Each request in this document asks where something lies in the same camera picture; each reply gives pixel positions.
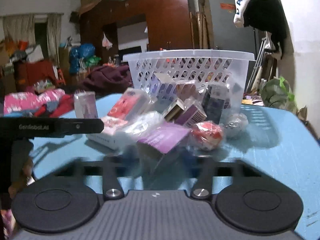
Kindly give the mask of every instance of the pink blanket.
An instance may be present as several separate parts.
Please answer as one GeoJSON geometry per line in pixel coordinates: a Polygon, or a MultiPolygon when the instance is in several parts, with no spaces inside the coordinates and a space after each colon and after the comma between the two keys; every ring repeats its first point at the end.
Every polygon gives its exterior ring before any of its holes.
{"type": "Polygon", "coordinates": [[[4,114],[37,110],[48,102],[59,102],[64,94],[62,89],[49,90],[39,96],[30,92],[9,94],[4,98],[4,114]]]}

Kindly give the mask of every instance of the maroon blanket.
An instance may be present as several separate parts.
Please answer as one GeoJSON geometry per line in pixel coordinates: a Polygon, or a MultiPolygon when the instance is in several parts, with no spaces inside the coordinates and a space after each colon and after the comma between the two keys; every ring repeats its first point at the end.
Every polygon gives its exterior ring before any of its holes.
{"type": "Polygon", "coordinates": [[[96,67],[80,84],[81,90],[94,91],[104,96],[123,93],[128,87],[132,87],[128,65],[117,68],[108,65],[96,67]]]}

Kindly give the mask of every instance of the white plastic basket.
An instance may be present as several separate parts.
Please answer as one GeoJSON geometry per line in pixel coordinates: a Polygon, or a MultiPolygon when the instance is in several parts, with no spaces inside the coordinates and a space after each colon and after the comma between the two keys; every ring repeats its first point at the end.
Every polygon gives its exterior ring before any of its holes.
{"type": "Polygon", "coordinates": [[[175,90],[172,86],[157,86],[153,73],[167,73],[175,79],[195,80],[199,85],[208,81],[208,76],[211,81],[227,83],[231,92],[230,104],[238,112],[249,61],[254,61],[254,54],[209,49],[166,50],[129,54],[123,60],[129,62],[134,88],[152,94],[165,91],[174,97],[175,90]]]}

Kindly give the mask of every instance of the blue tabletop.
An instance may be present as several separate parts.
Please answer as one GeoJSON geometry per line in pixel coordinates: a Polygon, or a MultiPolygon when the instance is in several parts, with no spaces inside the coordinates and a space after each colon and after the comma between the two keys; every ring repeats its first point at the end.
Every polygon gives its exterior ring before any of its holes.
{"type": "MultiPolygon", "coordinates": [[[[119,99],[114,94],[97,101],[99,117],[105,116],[119,99]]],[[[259,106],[242,105],[241,112],[249,120],[246,131],[236,140],[225,142],[214,152],[219,161],[244,158],[259,169],[295,190],[303,200],[304,211],[296,231],[306,240],[320,237],[320,148],[311,134],[290,112],[259,106]]],[[[64,118],[75,118],[70,112],[64,118]]],[[[35,176],[41,178],[74,158],[88,161],[100,160],[113,151],[87,140],[85,135],[65,138],[36,138],[30,153],[35,163],[35,176]]],[[[159,178],[164,189],[186,189],[188,192],[195,179],[181,179],[175,167],[170,178],[159,178]]],[[[101,193],[101,177],[89,177],[87,185],[101,193]]],[[[143,189],[141,177],[119,178],[124,189],[143,189]]],[[[231,184],[231,178],[217,178],[213,193],[231,184]]]]}

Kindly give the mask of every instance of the wrapped red ball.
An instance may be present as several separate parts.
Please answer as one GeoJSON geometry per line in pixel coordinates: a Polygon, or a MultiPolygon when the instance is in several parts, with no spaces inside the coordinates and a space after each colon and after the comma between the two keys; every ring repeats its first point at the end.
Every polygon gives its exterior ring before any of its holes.
{"type": "Polygon", "coordinates": [[[223,139],[223,128],[212,121],[196,123],[192,126],[192,142],[201,150],[217,148],[223,139]]]}

